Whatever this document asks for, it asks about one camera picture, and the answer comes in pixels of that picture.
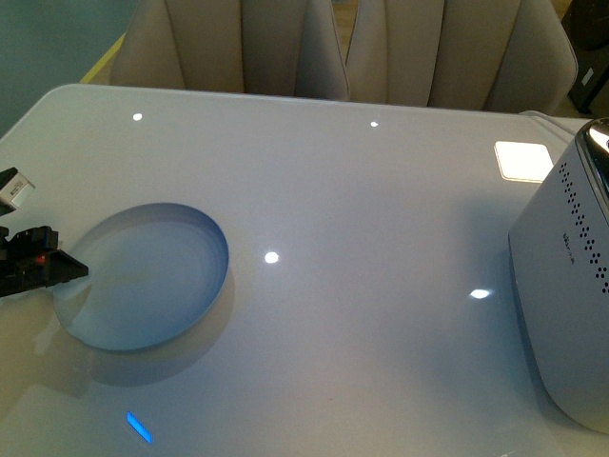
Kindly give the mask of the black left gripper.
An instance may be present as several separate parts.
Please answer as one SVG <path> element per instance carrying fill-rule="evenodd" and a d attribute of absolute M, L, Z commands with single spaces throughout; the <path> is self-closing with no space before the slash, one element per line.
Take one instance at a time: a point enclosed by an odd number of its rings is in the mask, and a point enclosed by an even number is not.
<path fill-rule="evenodd" d="M 1 296 L 46 288 L 88 276 L 88 266 L 58 249 L 49 226 L 14 234 L 1 227 Z"/>

